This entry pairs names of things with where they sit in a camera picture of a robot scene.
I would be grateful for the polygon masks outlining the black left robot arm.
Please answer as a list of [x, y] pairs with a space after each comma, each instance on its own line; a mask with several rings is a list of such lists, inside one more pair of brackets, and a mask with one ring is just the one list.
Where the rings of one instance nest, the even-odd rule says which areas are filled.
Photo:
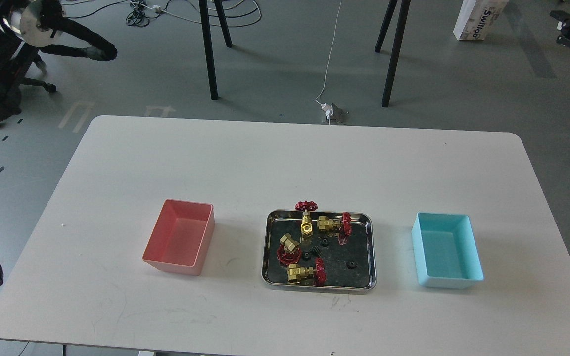
[[32, 64], [45, 68], [39, 52], [96, 61], [118, 53], [113, 43], [66, 17], [58, 0], [0, 0], [0, 124], [21, 112], [20, 85], [56, 92], [54, 84], [26, 77]]

